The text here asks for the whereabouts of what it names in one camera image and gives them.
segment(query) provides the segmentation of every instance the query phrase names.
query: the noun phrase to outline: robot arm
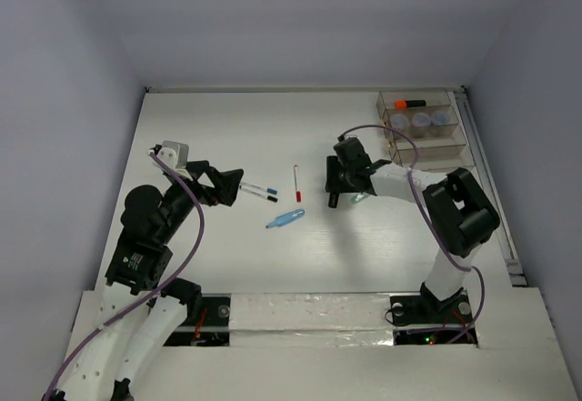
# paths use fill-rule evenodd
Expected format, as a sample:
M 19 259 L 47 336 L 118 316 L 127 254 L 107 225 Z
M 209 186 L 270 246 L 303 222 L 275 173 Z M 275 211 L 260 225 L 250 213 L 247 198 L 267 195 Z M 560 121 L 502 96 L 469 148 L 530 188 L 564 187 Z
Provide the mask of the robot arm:
M 200 204 L 231 206 L 235 202 L 242 169 L 221 173 L 207 161 L 187 162 L 188 146 L 176 142 L 156 145 L 150 152 L 183 178 Z M 198 183 L 202 174 L 214 187 Z M 155 301 L 104 326 L 119 311 L 157 289 L 172 257 L 167 244 L 194 208 L 186 191 L 166 176 L 172 185 L 163 195 L 151 185 L 141 185 L 125 198 L 124 228 L 105 273 L 102 305 L 94 322 L 102 332 L 71 364 L 68 377 L 50 394 L 51 401 L 133 399 L 131 387 L 167 337 L 199 312 L 200 286 L 176 278 Z
M 329 206 L 337 206 L 342 193 L 366 193 L 391 196 L 415 203 L 408 169 L 378 160 L 372 163 L 359 140 L 340 138 L 334 146 L 336 155 L 327 158 L 326 191 Z M 465 275 L 470 271 L 478 248 L 499 227 L 499 215 L 473 175 L 464 168 L 450 174 L 412 171 L 413 186 L 422 193 L 425 208 L 436 237 L 451 255 L 459 270 L 439 248 L 420 295 L 431 312 L 440 313 L 454 304 L 460 295 Z

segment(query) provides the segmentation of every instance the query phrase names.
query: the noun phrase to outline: cable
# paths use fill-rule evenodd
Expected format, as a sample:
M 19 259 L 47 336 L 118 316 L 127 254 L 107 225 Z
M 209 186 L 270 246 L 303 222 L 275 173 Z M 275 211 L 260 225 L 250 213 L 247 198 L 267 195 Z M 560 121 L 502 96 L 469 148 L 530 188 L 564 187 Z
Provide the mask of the cable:
M 196 238 L 196 241 L 194 243 L 194 246 L 192 247 L 192 250 L 186 256 L 186 259 L 184 260 L 184 262 L 182 262 L 182 265 L 180 265 L 177 268 L 177 270 L 174 271 L 174 273 L 171 276 L 169 276 L 166 281 L 164 281 L 164 283 L 162 283 L 161 285 L 159 285 L 158 287 L 156 287 L 154 290 L 152 290 L 147 295 L 145 295 L 145 296 L 137 299 L 133 304 L 127 306 L 126 308 L 124 308 L 123 310 L 121 310 L 116 315 L 114 315 L 111 318 L 107 319 L 103 323 L 103 326 L 104 327 L 111 326 L 112 324 L 114 324 L 115 322 L 117 322 L 118 320 L 120 320 L 121 318 L 123 318 L 124 316 L 126 316 L 127 314 L 129 314 L 130 312 L 133 312 L 138 307 L 140 307 L 142 304 L 146 303 L 147 301 L 149 301 L 150 299 L 152 299 L 154 296 L 156 296 L 157 294 L 159 294 L 162 291 L 162 289 L 164 289 L 170 283 L 172 283 L 172 281 L 174 281 L 182 273 L 182 271 L 184 271 L 184 269 L 186 268 L 186 266 L 188 265 L 188 263 L 190 263 L 190 261 L 192 260 L 192 257 L 194 257 L 194 254 L 198 250 L 198 247 L 200 246 L 200 242 L 202 241 L 202 235 L 204 234 L 204 228 L 205 228 L 204 213 L 202 212 L 202 206 L 200 205 L 200 203 L 196 199 L 196 196 L 194 195 L 194 193 L 192 192 L 192 190 L 190 190 L 190 188 L 184 182 L 184 180 L 182 179 L 182 177 L 178 173 L 176 173 L 174 170 L 170 169 L 159 158 L 157 158 L 155 153 L 152 152 L 152 153 L 150 153 L 149 156 L 152 157 L 152 160 L 154 160 L 164 170 L 164 172 L 166 172 L 167 174 L 169 174 L 172 178 L 175 179 L 175 181 L 179 185 L 182 186 L 182 188 L 186 191 L 186 193 L 190 196 L 190 198 L 194 202 L 194 207 L 196 208 L 196 211 L 198 212 L 198 216 L 200 218 L 200 225 L 199 225 L 199 228 L 198 228 L 198 236 Z M 42 401 L 49 401 L 49 398 L 50 398 L 51 394 L 53 393 L 53 390 L 55 390 L 56 385 L 58 384 L 59 378 L 63 375 L 63 373 L 65 372 L 65 370 L 67 369 L 67 367 L 71 364 L 71 362 L 73 362 L 73 359 L 75 359 L 75 357 L 83 350 L 83 348 L 85 348 L 87 346 L 87 344 L 89 344 L 89 342 L 91 342 L 99 333 L 101 333 L 101 331 L 102 330 L 100 328 L 96 328 L 95 330 L 93 330 L 89 334 L 89 336 L 87 336 L 85 339 L 83 339 L 83 341 L 81 341 L 81 343 L 77 346 L 77 348 L 75 348 L 73 350 L 73 352 L 65 359 L 65 361 L 63 362 L 63 364 L 56 371 L 56 374 L 53 377 L 50 385 L 48 386 L 48 389 L 46 390 L 45 395 L 43 396 Z
M 384 320 L 386 322 L 388 322 L 391 326 L 403 327 L 403 326 L 409 326 L 410 325 L 410 324 L 395 324 L 394 321 L 391 321 L 390 319 L 388 319 L 388 313 L 393 313 L 393 309 L 392 308 L 388 308 L 387 311 L 384 313 Z
M 483 307 L 485 306 L 485 278 L 483 277 L 483 274 L 481 274 L 481 271 L 479 270 L 478 267 L 476 267 L 476 266 L 465 267 L 465 266 L 461 266 L 459 263 L 457 263 L 457 261 L 453 258 L 453 256 L 451 256 L 449 254 L 449 252 L 447 251 L 445 244 L 443 243 L 442 239 L 439 237 L 436 229 L 433 227 L 432 222 L 430 222 L 430 218 L 426 214 L 426 211 L 422 206 L 422 202 L 420 201 L 420 197 L 418 196 L 418 193 L 416 192 L 414 180 L 412 177 L 412 170 L 415 167 L 416 163 L 418 162 L 418 147 L 416 146 L 415 141 L 412 140 L 412 138 L 409 135 L 406 135 L 405 133 L 402 133 L 401 131 L 396 130 L 395 128 L 392 128 L 389 126 L 384 126 L 384 125 L 377 125 L 377 124 L 366 124 L 366 125 L 355 126 L 353 128 L 350 128 L 349 130 L 346 130 L 344 133 L 342 133 L 342 135 L 340 137 L 345 137 L 347 134 L 352 133 L 352 132 L 359 130 L 359 129 L 362 129 L 362 128 L 381 128 L 384 131 L 392 132 L 396 135 L 400 135 L 400 136 L 404 137 L 408 141 L 408 143 L 410 145 L 412 145 L 412 149 L 415 152 L 415 156 L 414 156 L 414 159 L 412 160 L 412 163 L 408 167 L 407 177 L 408 177 L 408 184 L 410 185 L 410 189 L 412 190 L 412 196 L 415 198 L 416 206 L 418 207 L 418 210 L 420 211 L 420 215 L 422 215 L 423 219 L 426 222 L 426 225 L 428 226 L 428 229 L 430 230 L 430 233 L 435 238 L 436 242 L 438 243 L 438 246 L 440 247 L 441 251 L 445 254 L 445 256 L 447 257 L 447 260 L 450 262 L 450 264 L 461 272 L 471 272 L 471 270 L 473 270 L 476 272 L 477 276 L 479 277 L 479 283 L 481 285 L 481 297 L 479 299 L 479 307 L 477 308 L 477 311 L 475 312 L 475 317 L 473 317 L 473 320 L 469 324 L 467 324 L 467 326 L 465 328 L 460 328 L 461 332 L 457 336 L 453 337 L 451 340 L 449 340 L 447 342 L 448 344 L 453 344 L 459 338 L 461 338 L 462 336 L 466 335 L 469 332 L 469 330 L 475 325 L 475 322 L 477 321 L 477 319 L 481 315 L 481 312 L 483 311 Z M 432 329 L 431 331 L 437 332 L 437 331 L 448 330 L 448 329 L 458 330 L 458 328 L 441 327 L 438 329 Z M 420 328 L 418 330 L 410 330 L 409 333 L 425 333 L 425 332 L 427 332 L 427 330 L 428 330 L 427 328 Z

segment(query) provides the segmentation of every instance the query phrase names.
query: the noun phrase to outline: plastic container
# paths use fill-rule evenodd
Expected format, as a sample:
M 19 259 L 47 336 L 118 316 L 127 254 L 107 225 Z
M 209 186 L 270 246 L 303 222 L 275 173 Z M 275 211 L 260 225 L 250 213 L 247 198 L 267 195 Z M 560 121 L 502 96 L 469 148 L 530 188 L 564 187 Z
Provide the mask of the plastic container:
M 401 100 L 424 100 L 427 106 L 396 108 L 396 103 Z M 381 92 L 376 108 L 386 126 L 417 139 L 449 137 L 459 124 L 448 93 L 442 90 Z M 409 126 L 404 125 L 404 118 L 410 121 Z M 391 142 L 404 141 L 401 136 L 393 133 L 386 133 L 386 138 Z
M 424 100 L 431 105 L 399 109 L 395 108 L 398 100 Z M 384 125 L 409 135 L 415 141 L 419 153 L 417 169 L 448 170 L 475 165 L 457 112 L 446 91 L 382 92 L 376 107 Z M 412 145 L 393 133 L 386 133 L 386 139 L 390 159 L 398 165 L 410 165 L 414 159 Z
M 429 133 L 428 128 L 432 124 L 430 115 L 425 112 L 415 112 L 410 122 L 412 127 L 409 133 L 416 139 L 425 137 Z

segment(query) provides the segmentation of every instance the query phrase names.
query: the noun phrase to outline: white table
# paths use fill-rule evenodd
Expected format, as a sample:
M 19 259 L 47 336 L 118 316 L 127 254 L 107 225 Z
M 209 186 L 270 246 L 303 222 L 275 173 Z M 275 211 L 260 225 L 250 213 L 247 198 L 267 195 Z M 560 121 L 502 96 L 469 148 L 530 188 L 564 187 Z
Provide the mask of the white table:
M 154 94 L 145 97 L 105 247 L 96 293 L 85 294 L 72 344 L 90 326 L 115 249 L 123 201 L 138 185 L 168 187 L 147 157 L 163 140 L 190 145 L 190 160 L 278 189 L 268 203 L 240 193 L 233 207 L 205 209 L 206 233 L 182 277 L 205 293 L 362 293 L 416 291 L 437 245 L 416 207 L 370 198 L 329 209 L 326 156 L 354 125 L 377 122 L 377 93 Z M 379 130 L 357 133 L 375 160 Z M 304 201 L 293 189 L 299 165 Z M 275 216 L 302 207 L 306 217 L 266 230 Z M 193 213 L 170 243 L 171 273 L 194 243 Z M 487 303 L 477 323 L 481 347 L 396 346 L 164 348 L 139 401 L 159 399 L 495 399 L 575 400 L 574 389 L 536 289 L 512 288 L 494 236 L 477 256 Z M 478 302 L 478 282 L 467 280 Z

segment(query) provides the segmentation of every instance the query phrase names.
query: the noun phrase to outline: purple cable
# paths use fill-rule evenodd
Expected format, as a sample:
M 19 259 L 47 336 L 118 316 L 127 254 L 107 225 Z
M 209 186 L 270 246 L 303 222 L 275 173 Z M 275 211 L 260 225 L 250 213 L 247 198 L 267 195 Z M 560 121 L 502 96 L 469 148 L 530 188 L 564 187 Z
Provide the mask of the purple cable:
M 420 215 L 422 215 L 423 219 L 426 222 L 426 225 L 428 226 L 428 229 L 430 230 L 430 233 L 435 238 L 436 242 L 438 243 L 438 246 L 440 247 L 441 251 L 445 254 L 445 256 L 447 257 L 447 260 L 450 262 L 450 264 L 462 272 L 471 272 L 471 270 L 474 270 L 477 273 L 477 276 L 479 277 L 479 283 L 481 285 L 481 297 L 479 299 L 479 307 L 477 308 L 477 311 L 475 312 L 475 317 L 473 317 L 473 320 L 469 324 L 467 324 L 467 326 L 465 328 L 441 327 L 438 329 L 418 328 L 418 329 L 414 329 L 414 330 L 408 330 L 408 333 L 428 333 L 428 332 L 438 332 L 438 331 L 443 331 L 443 330 L 458 330 L 458 329 L 460 329 L 461 332 L 457 336 L 453 337 L 451 340 L 449 340 L 447 342 L 448 344 L 453 344 L 459 338 L 468 334 L 469 330 L 475 325 L 475 322 L 477 321 L 477 319 L 481 315 L 481 312 L 483 311 L 483 307 L 485 306 L 485 278 L 483 277 L 483 274 L 481 273 L 481 271 L 479 270 L 478 267 L 476 267 L 476 266 L 464 267 L 464 266 L 461 266 L 459 263 L 457 263 L 457 261 L 453 258 L 453 256 L 451 256 L 449 254 L 449 252 L 447 251 L 445 244 L 443 243 L 443 241 L 439 237 L 436 229 L 433 227 L 432 222 L 430 222 L 430 218 L 426 214 L 426 211 L 422 206 L 422 202 L 420 201 L 420 197 L 418 196 L 418 193 L 416 192 L 414 180 L 412 177 L 412 169 L 415 167 L 416 162 L 418 162 L 418 147 L 416 146 L 415 141 L 412 140 L 412 137 L 410 137 L 409 135 L 406 135 L 405 133 L 402 133 L 399 130 L 396 130 L 395 128 L 392 128 L 389 126 L 384 126 L 384 125 L 376 125 L 376 124 L 367 124 L 367 125 L 355 126 L 353 128 L 350 128 L 349 130 L 345 131 L 341 136 L 345 136 L 345 135 L 352 133 L 356 130 L 359 130 L 361 128 L 381 128 L 385 131 L 392 132 L 396 135 L 400 135 L 400 136 L 404 137 L 408 141 L 408 143 L 410 145 L 412 145 L 412 149 L 414 149 L 414 151 L 415 151 L 415 157 L 412 160 L 412 163 L 410 164 L 410 166 L 408 167 L 407 177 L 408 177 L 408 184 L 410 185 L 410 189 L 412 190 L 412 196 L 415 198 L 416 206 L 418 207 L 418 210 L 420 211 Z
M 184 182 L 182 177 L 179 174 L 177 174 L 174 170 L 172 170 L 168 166 L 166 166 L 166 164 L 164 164 L 164 162 L 162 162 L 159 158 L 156 157 L 156 154 L 150 153 L 149 156 L 152 157 L 152 159 L 162 169 L 164 169 L 164 172 L 166 172 L 172 178 L 174 178 L 176 180 L 176 182 L 182 186 L 182 188 L 186 191 L 186 193 L 190 196 L 190 198 L 192 198 L 192 201 L 194 202 L 194 207 L 196 208 L 196 210 L 198 212 L 198 216 L 200 217 L 200 226 L 198 228 L 198 237 L 196 238 L 196 241 L 194 243 L 194 246 L 192 247 L 192 250 L 190 251 L 190 254 L 188 254 L 188 256 L 186 257 L 186 259 L 184 260 L 182 265 L 180 265 L 177 268 L 177 270 L 171 276 L 169 276 L 164 283 L 162 283 L 161 285 L 156 287 L 149 294 L 143 296 L 142 298 L 137 299 L 133 304 L 127 306 L 122 311 L 117 313 L 115 316 L 112 316 L 111 318 L 107 319 L 103 323 L 103 326 L 111 326 L 112 324 L 117 322 L 119 319 L 121 319 L 122 317 L 127 315 L 128 313 L 133 312 L 138 307 L 140 307 L 142 304 L 144 304 L 147 301 L 149 301 L 150 299 L 152 299 L 154 296 L 159 294 L 162 291 L 162 289 L 164 289 L 166 286 L 168 286 L 170 283 L 172 283 L 172 281 L 174 281 L 182 273 L 182 271 L 186 268 L 188 263 L 190 263 L 190 261 L 192 260 L 192 257 L 194 257 L 194 254 L 198 250 L 198 247 L 200 246 L 200 242 L 202 241 L 202 235 L 204 234 L 204 226 L 205 226 L 204 213 L 202 212 L 202 206 L 200 205 L 200 203 L 196 199 L 196 196 L 192 193 L 192 191 L 187 186 L 187 184 Z M 91 342 L 99 333 L 101 333 L 101 330 L 99 328 L 96 328 L 95 330 L 93 330 L 89 334 L 89 336 L 87 336 L 85 339 L 83 339 L 83 341 L 77 346 L 77 348 L 75 348 L 73 350 L 73 352 L 65 359 L 65 361 L 63 362 L 61 367 L 59 367 L 58 370 L 56 371 L 56 374 L 53 377 L 51 384 L 48 386 L 48 389 L 46 390 L 46 393 L 43 396 L 42 401 L 49 401 L 49 398 L 50 398 L 53 390 L 55 390 L 56 385 L 58 384 L 59 378 L 63 375 L 63 373 L 65 372 L 67 367 L 71 364 L 73 359 L 75 359 L 75 357 L 83 350 L 83 348 L 85 348 L 87 346 L 87 344 L 89 342 Z

